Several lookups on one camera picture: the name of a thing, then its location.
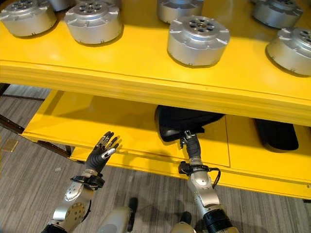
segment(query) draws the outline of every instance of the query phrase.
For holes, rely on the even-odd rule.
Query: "yellow shelf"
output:
[[[157,105],[111,99],[72,92],[52,91],[43,102],[23,136],[70,146],[94,148],[107,131],[121,136],[121,152],[155,157],[162,161],[185,160],[178,142],[164,145],[155,125]],[[200,135],[208,151],[203,160],[229,166],[225,118],[206,126]]]
[[[274,153],[261,145],[254,120],[226,115],[230,167],[311,183],[311,130],[295,125],[297,150]]]
[[[187,155],[178,142],[164,145],[160,140],[155,108],[153,104],[52,91],[22,136],[76,146],[71,159],[85,161],[102,134],[114,131],[121,137],[121,148],[109,165],[185,178],[178,174],[178,165]],[[222,170],[222,185],[311,199],[307,188],[311,184],[311,132],[307,127],[295,128],[299,150],[278,154],[261,146],[250,119],[223,117],[205,126],[205,134],[199,136],[202,160]]]
[[[76,43],[63,13],[50,32],[34,38],[16,38],[0,23],[0,82],[311,126],[311,79],[268,60],[265,46],[277,30],[251,18],[249,0],[205,3],[203,15],[231,32],[210,68],[184,67],[169,57],[168,25],[157,19],[155,0],[123,5],[123,34],[104,46]],[[307,16],[297,25],[308,27]]]

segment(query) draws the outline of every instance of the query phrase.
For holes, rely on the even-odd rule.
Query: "metal bar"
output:
[[[51,151],[57,153],[57,154],[65,157],[65,158],[69,158],[70,157],[70,154],[67,151],[59,148],[58,146],[56,146],[56,145],[54,145],[54,144],[52,144],[50,142],[38,141],[37,144],[39,144],[40,146],[42,146],[42,147],[44,147],[44,148],[46,148],[48,150],[51,150]]]
[[[27,96],[15,96],[15,95],[2,95],[3,97],[11,97],[11,98],[17,98],[17,99],[25,99],[25,100],[38,100],[38,101],[44,101],[43,98],[36,98],[36,97],[27,97]]]
[[[25,130],[23,127],[9,120],[3,115],[0,115],[0,125],[6,128],[7,130],[12,131],[16,134],[23,133]]]
[[[10,85],[7,83],[0,83],[0,96],[5,92],[5,90],[9,87]],[[16,134],[22,134],[25,130],[25,128],[21,127],[20,125],[16,124],[15,122],[11,121],[10,119],[6,118],[3,115],[0,115],[0,126],[8,129],[9,131],[12,131]],[[59,148],[58,146],[50,143],[50,142],[44,142],[44,141],[38,141],[38,145],[51,150],[65,158],[69,158],[71,156],[71,147],[66,146],[66,150],[63,150]]]
[[[8,89],[10,85],[8,83],[0,83],[0,96]]]
[[[66,152],[71,155],[71,146],[66,146]]]

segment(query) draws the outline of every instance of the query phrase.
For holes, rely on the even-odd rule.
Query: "metal cylinder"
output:
[[[157,15],[166,23],[184,16],[199,16],[203,3],[204,0],[157,0]]]
[[[119,8],[104,1],[80,2],[66,12],[65,22],[72,37],[84,44],[113,40],[122,30]]]
[[[181,17],[171,23],[168,53],[186,65],[209,66],[220,60],[229,40],[229,30],[212,18]]]
[[[56,22],[47,0],[18,0],[0,13],[0,20],[15,36],[29,36],[45,32]]]
[[[76,0],[77,2],[82,2],[82,1],[86,1],[86,2],[90,2],[90,1],[104,1],[106,3],[108,3],[108,5],[116,5],[117,7],[120,8],[120,10],[122,9],[122,0]]]
[[[54,11],[65,10],[75,4],[75,0],[49,0]]]
[[[311,30],[294,28],[278,31],[267,45],[268,55],[280,66],[302,75],[311,75]]]
[[[290,28],[302,16],[303,10],[294,0],[257,0],[252,16],[274,28]]]

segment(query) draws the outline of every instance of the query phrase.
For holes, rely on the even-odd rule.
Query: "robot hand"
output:
[[[105,133],[88,156],[82,175],[71,178],[72,183],[62,203],[56,208],[53,219],[43,233],[72,232],[87,217],[94,190],[104,185],[101,171],[119,146],[117,137],[110,141],[113,135],[110,131]]]

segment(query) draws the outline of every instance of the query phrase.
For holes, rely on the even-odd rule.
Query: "black cable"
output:
[[[217,167],[210,167],[210,168],[208,169],[208,171],[218,171],[218,174],[217,174],[217,176],[216,176],[216,179],[215,179],[215,181],[214,181],[214,183],[213,183],[213,185],[212,185],[212,187],[215,188],[216,185],[218,184],[218,181],[220,180],[220,176],[222,175],[222,172],[221,172],[220,169],[217,168]]]
[[[91,204],[92,204],[92,200],[89,200],[88,210],[87,210],[86,215],[84,216],[82,222],[86,219],[86,217],[88,216],[89,212],[91,212]]]

